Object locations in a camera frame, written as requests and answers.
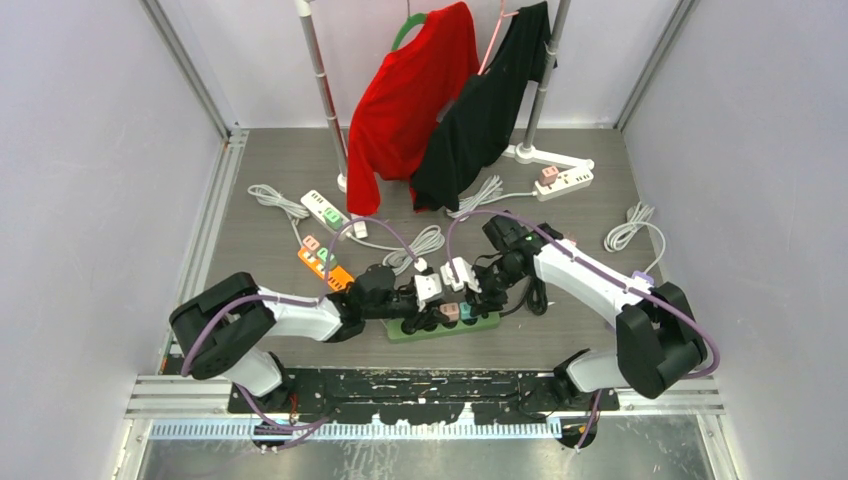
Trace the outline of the purple power strip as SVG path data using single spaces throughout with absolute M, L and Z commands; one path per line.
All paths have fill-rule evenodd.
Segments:
M 641 284 L 644 284 L 644 285 L 648 285 L 648 286 L 654 286 L 655 285 L 655 279 L 651 275 L 649 275 L 648 273 L 646 273 L 644 271 L 634 271 L 632 273 L 632 278 L 634 280 L 640 282 Z

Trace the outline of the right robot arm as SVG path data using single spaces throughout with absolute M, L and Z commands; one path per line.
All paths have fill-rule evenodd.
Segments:
M 720 364 L 714 340 L 694 320 L 681 288 L 656 286 L 591 258 L 545 224 L 532 226 L 509 212 L 482 228 L 496 250 L 487 267 L 467 268 L 467 301 L 475 314 L 502 310 L 508 290 L 524 278 L 557 287 L 600 315 L 615 333 L 615 348 L 578 352 L 554 370 L 555 396 L 582 409 L 594 393 L 631 388 L 655 399 L 682 379 L 712 374 Z

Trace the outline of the teal plug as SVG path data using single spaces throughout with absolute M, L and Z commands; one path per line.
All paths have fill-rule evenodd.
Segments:
M 463 322 L 471 321 L 471 320 L 474 319 L 474 317 L 472 315 L 472 308 L 468 303 L 460 302 L 459 303 L 459 310 L 460 310 L 460 319 Z

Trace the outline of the green power strip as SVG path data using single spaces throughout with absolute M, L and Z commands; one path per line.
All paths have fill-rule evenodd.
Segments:
M 399 344 L 492 330 L 500 324 L 501 316 L 496 312 L 492 312 L 469 320 L 459 320 L 453 323 L 438 325 L 431 331 L 418 330 L 412 334 L 402 331 L 402 321 L 400 319 L 386 321 L 385 327 L 389 342 Z

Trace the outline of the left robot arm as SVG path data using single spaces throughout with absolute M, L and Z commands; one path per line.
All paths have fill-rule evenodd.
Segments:
M 170 326 L 184 355 L 181 375 L 224 377 L 244 387 L 269 413 L 292 397 L 278 357 L 259 349 L 267 337 L 340 343 L 360 335 L 370 320 L 423 320 L 437 311 L 442 279 L 426 268 L 402 287 L 391 268 L 373 265 L 340 291 L 321 297 L 288 295 L 235 273 L 178 306 Z

